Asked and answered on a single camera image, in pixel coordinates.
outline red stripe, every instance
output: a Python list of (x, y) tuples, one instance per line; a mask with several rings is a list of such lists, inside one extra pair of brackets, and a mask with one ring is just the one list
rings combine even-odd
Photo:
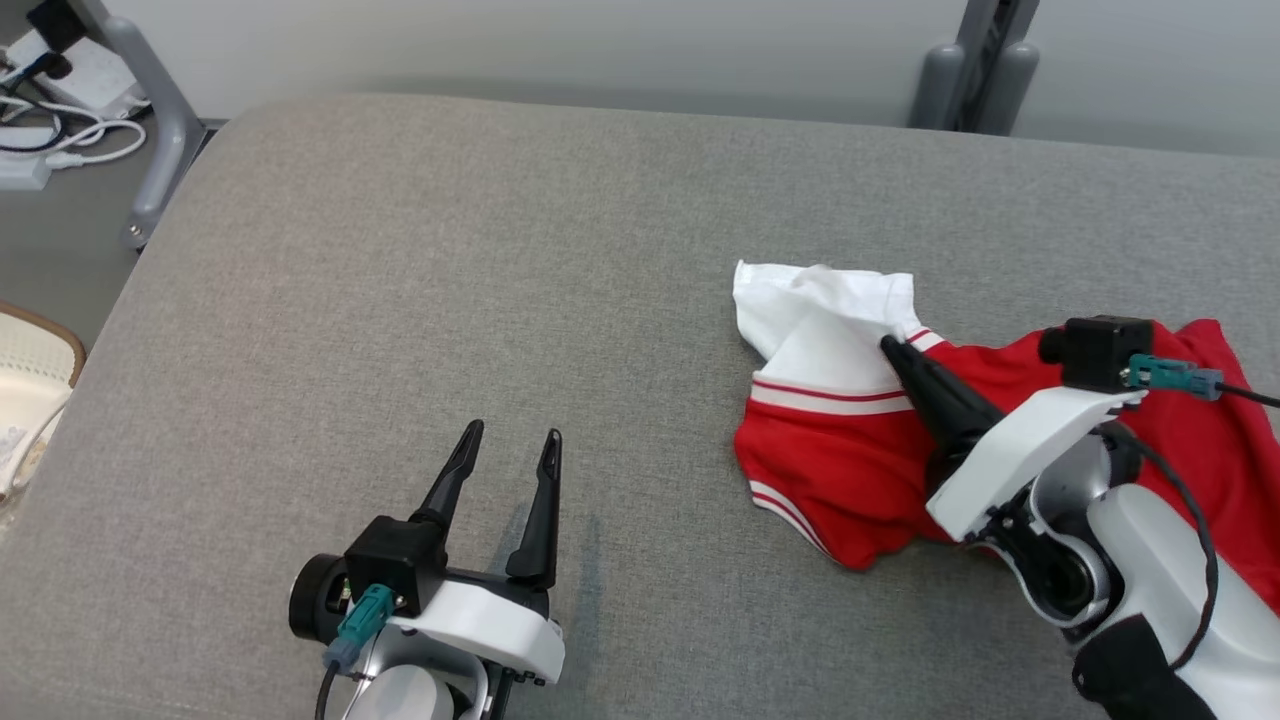
[(879, 395), (832, 395), (829, 392), (818, 392), (815, 389), (804, 389), (799, 387), (787, 387), (774, 383), (767, 383), (764, 380), (751, 380), (754, 384), (765, 387), (769, 389), (781, 389), (783, 392), (794, 392), (796, 395), (808, 395), (809, 397), (822, 397), (826, 400), (842, 400), (846, 402), (872, 402), (876, 400), (890, 400), (892, 397), (902, 397), (905, 393), (900, 389), (892, 392), (882, 392)]
[(800, 521), (800, 518), (796, 518), (795, 512), (792, 512), (791, 510), (788, 510), (786, 506), (780, 505), (778, 501), (773, 500), (772, 497), (769, 497), (767, 495), (763, 495), (763, 493), (759, 493), (759, 492), (751, 492), (751, 497), (754, 497), (755, 500), (758, 500), (760, 502), (767, 502), (772, 507), (777, 507), (781, 512), (785, 512), (787, 518), (791, 518), (792, 520), (795, 520), (796, 528), (804, 534), (804, 537), (809, 538), (809, 542), (812, 542), (818, 550), (822, 550), (823, 552), (827, 552), (826, 550), (823, 550), (824, 546), (822, 544), (822, 542), (819, 542), (818, 538), (813, 537), (813, 533), (810, 533), (809, 529), (805, 528), (805, 524), (803, 521)]

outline robotic arm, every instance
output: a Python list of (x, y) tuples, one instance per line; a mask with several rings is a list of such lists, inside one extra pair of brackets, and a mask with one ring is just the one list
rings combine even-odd
[(520, 547), (504, 575), (448, 568), (445, 541), (484, 423), (472, 420), (408, 520), (380, 515), (343, 556), (316, 555), (289, 593), (293, 634), (324, 643), (324, 720), (334, 676), (356, 680), (343, 720), (500, 720), (512, 683), (554, 684), (564, 639), (550, 619), (561, 434), (550, 430)]
[[(1115, 421), (1149, 322), (1098, 316), (1048, 331), (1064, 387), (1009, 416), (910, 345), (881, 348), (938, 447), (928, 510), (955, 541), (1014, 571), (1075, 656), (1073, 682), (1114, 720), (1247, 720), (1280, 711), (1280, 618), (1213, 551), (1185, 486)], [(1146, 457), (1192, 507), (1192, 529), (1133, 480)]]

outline white wall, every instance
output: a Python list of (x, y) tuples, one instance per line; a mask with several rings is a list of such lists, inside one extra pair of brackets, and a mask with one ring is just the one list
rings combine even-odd
[(196, 113), (323, 91), (876, 124), (965, 0), (102, 0)]
[(1012, 135), (1280, 156), (1280, 0), (1041, 0)]

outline white fabric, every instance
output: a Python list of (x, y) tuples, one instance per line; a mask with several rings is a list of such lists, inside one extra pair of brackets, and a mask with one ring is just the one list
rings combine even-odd
[[(822, 393), (874, 396), (901, 389), (879, 351), (881, 338), (941, 342), (920, 325), (914, 300), (913, 278), (906, 273), (886, 275), (832, 270), (824, 265), (796, 268), (739, 261), (733, 274), (737, 328), (768, 360), (756, 373), (756, 380), (819, 393), (799, 397), (765, 387), (754, 389), (753, 397), (778, 405), (785, 402), (769, 398), (829, 405), (847, 398), (823, 398)], [(906, 405), (905, 398), (887, 402)], [(860, 402), (844, 405), (872, 407)]]

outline red fabric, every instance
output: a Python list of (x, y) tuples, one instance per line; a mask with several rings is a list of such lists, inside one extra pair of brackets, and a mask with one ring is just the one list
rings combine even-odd
[[(1001, 348), (943, 342), (927, 355), (1009, 413), (1060, 384), (1059, 368), (1039, 361), (1039, 334)], [(1196, 320), (1176, 333), (1157, 324), (1153, 350), (1245, 386), (1216, 320)], [(1121, 421), (1179, 471), (1210, 520), (1219, 553), (1280, 611), (1280, 445), (1262, 407), (1233, 396), (1206, 402), (1155, 391)], [(790, 500), (832, 557), (856, 570), (916, 536), (947, 539), (924, 510), (924, 464), (933, 446), (910, 410), (846, 416), (755, 400), (735, 437), (748, 479)], [(1144, 462), (1138, 482), (1190, 521), (1158, 469)]]

